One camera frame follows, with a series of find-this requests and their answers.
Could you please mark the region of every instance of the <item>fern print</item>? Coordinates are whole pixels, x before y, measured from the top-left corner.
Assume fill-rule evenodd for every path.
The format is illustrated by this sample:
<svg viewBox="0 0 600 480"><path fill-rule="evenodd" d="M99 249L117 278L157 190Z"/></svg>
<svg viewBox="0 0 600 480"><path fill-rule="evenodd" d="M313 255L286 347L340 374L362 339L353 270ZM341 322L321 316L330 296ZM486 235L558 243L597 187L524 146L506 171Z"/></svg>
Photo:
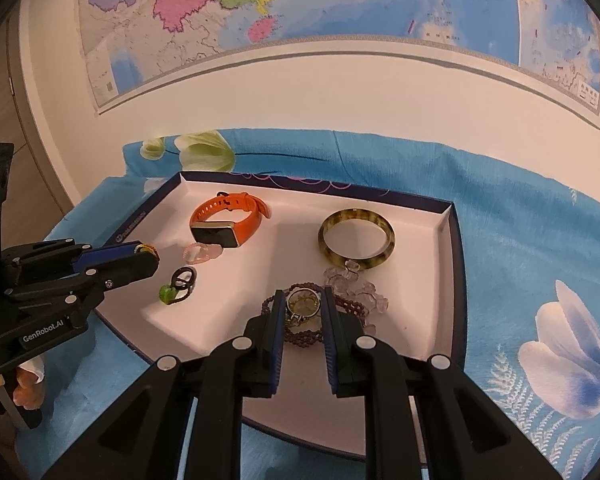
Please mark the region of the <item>fern print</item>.
<svg viewBox="0 0 600 480"><path fill-rule="evenodd" d="M600 437L576 440L581 426L552 410L536 396L525 374L498 345L484 391L536 446L565 480L584 478Z"/></svg>
<svg viewBox="0 0 600 480"><path fill-rule="evenodd" d="M591 442L593 442L593 438L588 438L586 440L583 440L581 443L579 443L577 446L575 446L571 450L569 458L567 459L567 463L565 464L564 470L562 472L562 477L564 478L564 480L568 480L571 477L571 472L573 471L573 465L578 460L578 457L580 456L580 454L584 451L584 449Z"/></svg>
<svg viewBox="0 0 600 480"><path fill-rule="evenodd" d="M551 462L553 466L558 465L558 460L560 460L560 455L562 454L562 450L564 449L565 444L570 439L570 437L577 433L580 429L580 426L574 426L570 430L567 430L564 433L562 433L558 437L558 440L555 441L551 453L549 454L549 462Z"/></svg>
<svg viewBox="0 0 600 480"><path fill-rule="evenodd" d="M584 480L585 476L589 474L591 468L593 467L593 454L596 452L596 448L600 444L600 436L596 439L593 446L589 450L589 454L587 455L587 459L584 462L584 468L582 468L582 479Z"/></svg>

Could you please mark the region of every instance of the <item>ring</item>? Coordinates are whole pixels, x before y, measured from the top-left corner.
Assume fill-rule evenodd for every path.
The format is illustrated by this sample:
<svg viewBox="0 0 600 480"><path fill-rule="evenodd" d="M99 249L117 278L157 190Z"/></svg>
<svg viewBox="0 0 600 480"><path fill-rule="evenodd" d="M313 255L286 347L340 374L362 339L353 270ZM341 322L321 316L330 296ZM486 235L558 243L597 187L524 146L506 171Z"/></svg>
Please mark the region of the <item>ring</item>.
<svg viewBox="0 0 600 480"><path fill-rule="evenodd" d="M155 258L160 261L160 256L158 256L158 251L155 249L155 247L149 245L149 244L138 244L136 245L136 248L134 249L135 253L151 253L153 256L155 256Z"/></svg>
<svg viewBox="0 0 600 480"><path fill-rule="evenodd" d="M302 324L320 312L320 296L311 288L296 288L286 297L287 320Z"/></svg>
<svg viewBox="0 0 600 480"><path fill-rule="evenodd" d="M186 278L183 278L183 275L186 274L190 275ZM160 301L164 304L170 305L186 300L193 292L193 288L196 286L196 276L196 269L192 269L191 267L180 267L171 276L171 283L169 285L163 285L160 287L160 291L158 293ZM178 294L184 291L184 295L178 297Z"/></svg>
<svg viewBox="0 0 600 480"><path fill-rule="evenodd" d="M325 232L340 222L353 219L366 220L367 222L377 225L382 229L382 231L384 231L384 234L386 235L386 243L384 244L381 252L375 254L374 256L370 256L369 258L346 258L335 253L327 245L327 242L324 241ZM324 254L324 256L326 256L327 259L336 267L346 269L346 262L352 261L356 262L360 266L360 270L371 269L385 262L387 258L391 256L391 253L394 252L394 228L391 227L391 224L389 224L386 218L380 216L378 213L374 213L373 211L369 211L367 209L343 209L342 211L337 211L328 216L325 221L322 222L320 230L318 231L318 246L320 247L320 252Z"/></svg>

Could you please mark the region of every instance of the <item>screw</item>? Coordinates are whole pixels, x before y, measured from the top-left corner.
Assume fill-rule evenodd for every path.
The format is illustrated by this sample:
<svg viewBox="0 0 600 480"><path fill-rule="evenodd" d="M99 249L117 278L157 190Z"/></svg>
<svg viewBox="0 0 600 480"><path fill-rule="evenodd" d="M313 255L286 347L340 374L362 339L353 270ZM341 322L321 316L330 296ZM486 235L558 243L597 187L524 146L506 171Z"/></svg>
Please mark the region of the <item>screw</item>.
<svg viewBox="0 0 600 480"><path fill-rule="evenodd" d="M248 350L249 348L251 348L252 343L251 339L242 336L235 338L232 342L232 345L236 350Z"/></svg>
<svg viewBox="0 0 600 480"><path fill-rule="evenodd" d="M451 361L446 355L434 355L431 358L431 366L438 370L446 370L451 366Z"/></svg>
<svg viewBox="0 0 600 480"><path fill-rule="evenodd" d="M158 369L162 370L163 372L168 372L169 370L172 370L177 364L178 361L174 356L171 355L165 355L164 357L158 359L157 362Z"/></svg>
<svg viewBox="0 0 600 480"><path fill-rule="evenodd" d="M371 350L376 347L376 340L368 335L361 335L358 339L356 339L356 345L358 348L362 348L364 350Z"/></svg>

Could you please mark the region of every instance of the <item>map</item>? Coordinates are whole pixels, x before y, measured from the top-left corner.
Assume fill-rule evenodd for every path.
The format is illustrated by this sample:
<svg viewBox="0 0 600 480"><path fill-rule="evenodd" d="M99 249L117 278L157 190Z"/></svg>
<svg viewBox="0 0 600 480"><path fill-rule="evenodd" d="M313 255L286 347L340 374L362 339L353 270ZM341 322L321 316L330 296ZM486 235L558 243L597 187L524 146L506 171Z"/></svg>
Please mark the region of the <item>map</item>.
<svg viewBox="0 0 600 480"><path fill-rule="evenodd" d="M600 24L584 0L78 0L78 10L99 107L219 54L352 35L468 50L599 107Z"/></svg>

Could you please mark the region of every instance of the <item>blue tablecloth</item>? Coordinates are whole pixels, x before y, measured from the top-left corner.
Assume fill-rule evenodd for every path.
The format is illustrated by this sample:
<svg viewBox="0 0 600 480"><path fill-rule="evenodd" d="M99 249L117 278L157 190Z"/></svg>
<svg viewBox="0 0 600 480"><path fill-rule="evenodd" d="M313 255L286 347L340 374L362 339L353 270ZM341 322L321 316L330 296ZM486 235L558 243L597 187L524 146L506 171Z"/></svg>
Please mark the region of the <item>blue tablecloth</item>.
<svg viewBox="0 0 600 480"><path fill-rule="evenodd" d="M600 203L538 174L440 144L305 130L221 130L130 144L49 238L103 244L177 171L284 174L456 204L468 295L466 372L565 478L600 456ZM32 480L147 364L95 316L46 354L40 428L16 448ZM364 465L243 427L246 480L363 479Z"/></svg>

